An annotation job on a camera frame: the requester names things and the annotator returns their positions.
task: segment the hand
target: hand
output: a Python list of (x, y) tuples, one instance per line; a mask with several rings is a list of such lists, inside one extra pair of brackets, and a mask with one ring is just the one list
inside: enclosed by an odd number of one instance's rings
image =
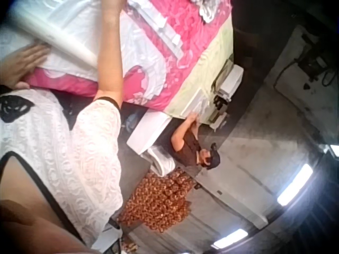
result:
[(47, 45), (34, 44), (6, 56), (0, 62), (0, 84), (11, 89), (29, 88), (27, 83), (19, 81), (42, 64), (49, 52)]
[(187, 120), (191, 123), (195, 122), (198, 118), (198, 113), (196, 112), (191, 112), (188, 116), (187, 116)]
[(101, 0), (101, 10), (103, 14), (120, 15), (126, 0)]

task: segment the black waistband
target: black waistband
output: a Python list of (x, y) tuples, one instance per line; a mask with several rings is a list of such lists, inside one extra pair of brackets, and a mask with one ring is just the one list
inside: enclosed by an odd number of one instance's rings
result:
[(49, 205), (51, 206), (51, 208), (55, 212), (55, 214), (61, 220), (61, 222), (64, 225), (65, 229), (69, 233), (74, 235), (76, 238), (78, 238), (81, 242), (84, 242), (83, 239), (81, 238), (80, 234), (78, 233), (78, 231), (75, 229), (73, 224), (68, 219), (68, 217), (65, 214), (65, 212), (59, 206), (58, 202), (54, 199), (52, 194), (49, 192), (49, 190), (43, 184), (43, 182), (41, 181), (41, 179), (39, 178), (37, 173), (35, 173), (35, 171), (32, 169), (32, 167), (20, 155), (18, 155), (16, 152), (10, 151), (10, 152), (6, 153), (1, 158), (1, 160), (0, 160), (0, 183), (1, 183), (1, 179), (2, 179), (4, 168), (5, 168), (8, 160), (10, 159), (11, 156), (14, 156), (20, 162), (20, 164), (23, 166), (23, 168), (27, 171), (27, 173), (33, 179), (33, 181), (35, 182), (35, 184), (37, 185), (39, 190), (42, 192), (42, 194), (44, 195), (45, 199), (47, 200), (47, 202), (49, 203)]

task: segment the black cap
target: black cap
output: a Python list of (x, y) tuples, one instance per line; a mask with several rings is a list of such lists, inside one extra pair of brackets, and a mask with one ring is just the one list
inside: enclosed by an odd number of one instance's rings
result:
[(217, 151), (217, 144), (213, 143), (211, 145), (211, 157), (209, 158), (210, 165), (207, 166), (207, 169), (212, 169), (217, 167), (220, 164), (220, 155)]

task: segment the pale yellow fabric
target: pale yellow fabric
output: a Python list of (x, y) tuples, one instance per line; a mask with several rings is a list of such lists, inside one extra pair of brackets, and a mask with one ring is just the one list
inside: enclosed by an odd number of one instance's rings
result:
[(164, 112), (172, 117), (182, 118), (181, 112), (199, 88), (212, 101), (214, 96), (211, 85), (232, 53), (233, 27), (230, 15)]

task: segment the pink blanket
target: pink blanket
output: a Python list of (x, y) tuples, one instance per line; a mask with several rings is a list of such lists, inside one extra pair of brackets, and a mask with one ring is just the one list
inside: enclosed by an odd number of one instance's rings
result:
[[(205, 24), (199, 16), (199, 9), (188, 0), (151, 0), (151, 2), (167, 18), (175, 32), (181, 36), (183, 41), (181, 48), (184, 57), (177, 61), (154, 30), (138, 13), (132, 12), (132, 18), (165, 57), (167, 75), (164, 89), (160, 95), (152, 100), (147, 100), (143, 98), (144, 89), (141, 86), (145, 74), (140, 67), (135, 66), (125, 76), (123, 99), (126, 102), (162, 111), (179, 91), (201, 54), (211, 43), (226, 19), (229, 18), (231, 5), (230, 0), (222, 1), (215, 19), (211, 23)], [(44, 73), (43, 69), (36, 69), (28, 77), (27, 82), (32, 86), (65, 90), (89, 97), (94, 96), (97, 90), (97, 83), (94, 81), (68, 74), (59, 78), (50, 78)]]

